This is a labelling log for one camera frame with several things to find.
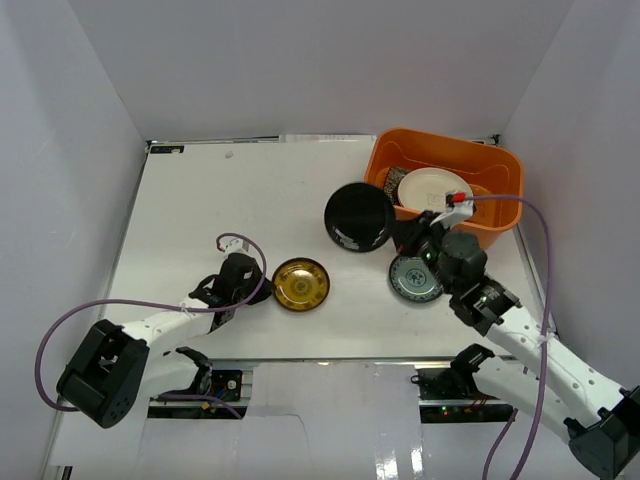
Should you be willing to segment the black glossy round plate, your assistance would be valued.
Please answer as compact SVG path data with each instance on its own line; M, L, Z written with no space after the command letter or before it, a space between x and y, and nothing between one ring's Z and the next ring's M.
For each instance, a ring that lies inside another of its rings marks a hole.
M323 219L326 232L336 245L351 252L368 253L390 239L395 211L382 189L354 182L330 196Z

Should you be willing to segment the blue white porcelain plate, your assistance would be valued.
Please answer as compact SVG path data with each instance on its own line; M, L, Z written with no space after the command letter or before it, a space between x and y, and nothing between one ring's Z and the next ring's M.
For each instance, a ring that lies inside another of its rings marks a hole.
M388 280L397 295L413 303L429 303L443 294L443 287L420 257L396 256Z

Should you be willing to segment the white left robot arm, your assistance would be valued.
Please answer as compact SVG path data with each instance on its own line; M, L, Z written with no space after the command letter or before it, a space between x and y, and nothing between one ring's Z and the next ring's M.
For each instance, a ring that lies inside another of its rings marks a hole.
M57 393L102 428L119 423L142 388L149 396L207 401L215 393L213 365L187 341L228 323L235 310L268 299L273 291L266 264L246 253L230 253L220 271L201 280L180 305L162 307L142 320L94 323L59 378ZM164 386L147 367L157 358L186 359L177 386Z

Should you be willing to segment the yellow patterned round plate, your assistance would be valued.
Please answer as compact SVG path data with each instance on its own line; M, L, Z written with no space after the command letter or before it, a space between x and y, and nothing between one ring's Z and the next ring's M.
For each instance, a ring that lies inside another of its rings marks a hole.
M327 270L307 257L283 262L275 269L271 283L277 303L296 313L318 308L328 297L331 287Z

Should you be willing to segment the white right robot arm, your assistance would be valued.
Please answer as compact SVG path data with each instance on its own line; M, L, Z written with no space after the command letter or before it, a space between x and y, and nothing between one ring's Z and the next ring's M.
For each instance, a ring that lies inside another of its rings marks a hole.
M402 258L427 267L466 326L508 351L519 367L473 344L452 361L453 390L500 398L554 431L600 479L615 479L639 453L639 390L600 374L566 347L518 297L486 272L487 254L468 232L425 212L398 221L391 235Z

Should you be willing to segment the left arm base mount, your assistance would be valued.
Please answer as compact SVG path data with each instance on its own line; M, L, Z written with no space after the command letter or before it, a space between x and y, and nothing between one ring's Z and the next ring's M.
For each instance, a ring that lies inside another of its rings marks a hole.
M150 419L174 420L240 420L248 408L243 392L242 370L210 370L198 374L186 389L165 395L173 400L154 400L147 412Z

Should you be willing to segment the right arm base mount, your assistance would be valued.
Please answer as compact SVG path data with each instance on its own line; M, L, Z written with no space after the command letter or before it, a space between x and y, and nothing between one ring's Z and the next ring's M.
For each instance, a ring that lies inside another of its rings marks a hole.
M486 347L473 344L459 353L446 367L417 369L410 382L418 389L422 424L502 423L514 408L482 393L472 374L480 364L494 358Z

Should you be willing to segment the black floral rectangular plate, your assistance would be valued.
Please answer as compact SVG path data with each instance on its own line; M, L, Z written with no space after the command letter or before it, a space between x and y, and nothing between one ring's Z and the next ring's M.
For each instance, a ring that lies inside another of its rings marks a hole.
M409 173L407 169L392 166L388 169L383 183L383 191L389 197L393 205L399 205L398 188L400 182Z

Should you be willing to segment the cream round plate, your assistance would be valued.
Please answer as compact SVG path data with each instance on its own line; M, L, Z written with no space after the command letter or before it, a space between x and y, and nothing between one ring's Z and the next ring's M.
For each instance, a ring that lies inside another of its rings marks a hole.
M472 195L470 185L457 174L439 168L421 168L409 172L397 188L399 204L416 211L443 213L446 195L465 193Z

